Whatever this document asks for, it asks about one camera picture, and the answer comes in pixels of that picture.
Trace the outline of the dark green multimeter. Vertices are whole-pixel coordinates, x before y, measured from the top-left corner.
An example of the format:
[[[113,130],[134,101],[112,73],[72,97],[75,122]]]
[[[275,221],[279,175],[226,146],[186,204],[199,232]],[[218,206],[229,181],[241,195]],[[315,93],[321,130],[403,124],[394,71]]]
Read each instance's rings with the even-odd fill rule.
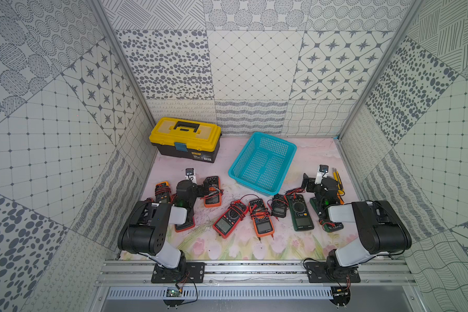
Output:
[[[327,233],[333,233],[341,231],[344,228],[343,223],[341,222],[332,222],[327,216],[325,210],[321,207],[321,204],[317,201],[316,198],[311,198],[309,200],[312,208],[317,213],[318,222],[322,226],[323,230]]]
[[[295,231],[313,230],[314,224],[309,215],[305,198],[301,194],[290,194],[286,196]]]

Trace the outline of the red multimeter with grey screen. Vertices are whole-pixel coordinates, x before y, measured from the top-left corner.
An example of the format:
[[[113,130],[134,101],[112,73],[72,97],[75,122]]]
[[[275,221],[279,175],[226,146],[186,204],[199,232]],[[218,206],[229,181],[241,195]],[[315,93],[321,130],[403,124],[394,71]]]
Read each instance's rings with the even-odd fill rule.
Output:
[[[213,229],[223,238],[227,239],[244,220],[248,207],[240,200],[232,201],[227,211],[213,224]]]

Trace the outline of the red black multimeter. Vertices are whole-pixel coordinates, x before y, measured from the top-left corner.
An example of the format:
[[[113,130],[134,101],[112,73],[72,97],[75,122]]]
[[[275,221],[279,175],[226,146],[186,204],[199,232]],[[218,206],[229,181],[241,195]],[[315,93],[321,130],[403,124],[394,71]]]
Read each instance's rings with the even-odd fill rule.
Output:
[[[194,217],[187,217],[185,223],[175,225],[175,231],[177,233],[190,230],[196,226]]]

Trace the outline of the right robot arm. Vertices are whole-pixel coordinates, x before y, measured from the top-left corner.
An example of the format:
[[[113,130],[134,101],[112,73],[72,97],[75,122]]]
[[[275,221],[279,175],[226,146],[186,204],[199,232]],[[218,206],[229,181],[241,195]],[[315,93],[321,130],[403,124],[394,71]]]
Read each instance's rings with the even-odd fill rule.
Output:
[[[357,229],[356,239],[330,251],[326,259],[327,269],[351,269],[377,256],[400,256],[411,248],[412,237],[388,201],[344,204],[341,184],[328,176],[317,179],[304,174],[302,186],[314,194],[310,202],[325,231],[343,230],[346,224]]]

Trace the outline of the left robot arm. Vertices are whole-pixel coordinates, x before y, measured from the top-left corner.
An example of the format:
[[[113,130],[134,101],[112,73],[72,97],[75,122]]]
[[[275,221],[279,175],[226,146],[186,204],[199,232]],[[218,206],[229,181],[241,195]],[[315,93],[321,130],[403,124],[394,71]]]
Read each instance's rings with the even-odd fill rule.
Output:
[[[207,187],[188,179],[178,183],[176,194],[172,194],[170,183],[157,184],[154,198],[135,204],[118,236],[118,248],[145,256],[160,269],[183,274],[185,255],[166,241],[167,230],[170,225],[194,226],[196,199],[207,195]]]

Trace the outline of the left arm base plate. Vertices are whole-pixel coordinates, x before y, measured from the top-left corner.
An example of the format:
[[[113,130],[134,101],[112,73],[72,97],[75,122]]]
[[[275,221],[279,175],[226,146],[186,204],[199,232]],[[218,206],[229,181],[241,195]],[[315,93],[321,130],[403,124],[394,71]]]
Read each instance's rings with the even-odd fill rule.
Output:
[[[203,283],[205,274],[204,262],[186,262],[176,269],[168,269],[156,264],[153,269],[152,283]]]

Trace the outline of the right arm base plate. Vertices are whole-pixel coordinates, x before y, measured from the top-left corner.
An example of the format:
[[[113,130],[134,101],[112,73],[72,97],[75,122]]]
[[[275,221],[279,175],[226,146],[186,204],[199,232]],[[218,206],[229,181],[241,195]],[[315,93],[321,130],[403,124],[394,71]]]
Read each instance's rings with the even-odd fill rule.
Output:
[[[329,267],[320,261],[306,261],[304,268],[309,283],[360,283],[361,278],[357,267]]]

